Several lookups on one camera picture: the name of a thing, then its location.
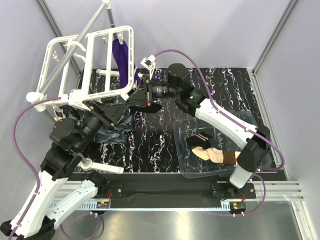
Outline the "white plastic clip hanger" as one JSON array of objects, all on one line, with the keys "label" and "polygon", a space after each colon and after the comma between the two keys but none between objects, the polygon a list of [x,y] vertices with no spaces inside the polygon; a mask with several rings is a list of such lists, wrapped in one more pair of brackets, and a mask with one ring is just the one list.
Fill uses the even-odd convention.
[{"label": "white plastic clip hanger", "polygon": [[[111,51],[113,46],[112,37],[113,37],[113,34],[121,34],[123,32],[128,32],[127,46],[128,46],[128,69],[129,69],[128,82],[129,83],[124,88],[110,90],[111,77],[120,76],[119,71],[111,70],[111,61],[112,61]],[[91,80],[91,75],[93,70],[95,38],[102,37],[102,36],[106,36],[108,41],[106,69],[101,72],[103,75],[105,75],[105,89],[103,92],[90,94],[89,86],[90,86],[90,80]],[[138,87],[138,84],[135,81],[136,69],[134,68],[134,30],[131,26],[122,25],[115,28],[104,29],[100,31],[87,33],[84,37],[85,39],[87,39],[87,46],[83,46],[79,41],[76,40],[76,37],[77,37],[76,35],[56,37],[47,44],[37,90],[35,92],[29,92],[26,95],[27,101],[32,104],[38,103],[40,101],[44,101],[44,103],[42,103],[40,107],[36,108],[38,112],[43,112],[44,110],[46,110],[47,105],[55,107],[58,105],[68,104],[65,100],[61,100],[61,95],[66,94],[64,93],[64,91],[66,87],[67,75],[69,72],[69,65],[70,65],[69,57],[66,58],[65,63],[63,63],[62,60],[59,61],[59,63],[62,64],[61,70],[59,70],[59,67],[56,66],[56,68],[52,71],[52,73],[62,72],[58,96],[50,100],[47,98],[46,90],[45,90],[45,83],[49,82],[49,79],[47,78],[47,74],[48,74],[52,50],[54,45],[58,43],[66,42],[66,47],[68,51],[71,50],[71,47],[75,47],[85,52],[85,56],[79,55],[79,54],[76,55],[77,58],[81,59],[84,62],[84,72],[83,72],[81,89],[74,89],[74,90],[80,90],[86,95],[83,98],[83,102],[104,99],[104,98],[114,97],[114,96],[121,96],[124,100],[127,100],[129,98],[129,92]]]}]

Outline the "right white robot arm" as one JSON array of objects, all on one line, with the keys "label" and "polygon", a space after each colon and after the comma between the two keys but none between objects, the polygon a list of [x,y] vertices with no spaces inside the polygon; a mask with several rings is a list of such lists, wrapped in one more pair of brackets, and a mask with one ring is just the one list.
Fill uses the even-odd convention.
[{"label": "right white robot arm", "polygon": [[227,185],[228,195],[239,198],[245,192],[245,184],[261,167],[261,163],[272,145],[270,130],[266,126],[256,127],[240,120],[235,115],[217,105],[209,89],[191,86],[187,79],[187,68],[181,63],[170,65],[173,75],[168,83],[153,81],[151,78],[142,80],[137,90],[142,92],[143,103],[136,105],[143,111],[156,111],[154,98],[174,98],[176,106],[184,113],[200,119],[228,136],[241,149],[238,155],[233,155],[235,167]]}]

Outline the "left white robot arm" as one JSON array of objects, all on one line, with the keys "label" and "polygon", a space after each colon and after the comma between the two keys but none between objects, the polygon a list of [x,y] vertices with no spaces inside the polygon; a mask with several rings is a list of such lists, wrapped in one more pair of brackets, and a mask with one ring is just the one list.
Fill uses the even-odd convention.
[{"label": "left white robot arm", "polygon": [[[91,198],[103,198],[108,193],[108,180],[101,171],[124,172],[123,167],[96,163],[83,156],[82,152],[94,140],[99,129],[115,123],[102,105],[91,103],[87,107],[82,123],[63,118],[54,124],[49,135],[52,145],[40,165],[40,171],[34,171],[36,183],[32,192],[16,217],[0,226],[1,232],[9,239],[52,239],[56,229],[79,205]],[[92,172],[76,190],[51,206],[76,167]]]}]

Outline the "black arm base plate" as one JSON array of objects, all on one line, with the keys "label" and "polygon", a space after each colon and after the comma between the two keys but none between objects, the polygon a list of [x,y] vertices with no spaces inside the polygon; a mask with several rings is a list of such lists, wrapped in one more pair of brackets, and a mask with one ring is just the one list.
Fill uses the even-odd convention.
[{"label": "black arm base plate", "polygon": [[176,209],[219,207],[221,200],[253,200],[254,185],[229,193],[227,178],[186,178],[180,173],[103,174],[111,190],[112,209]]}]

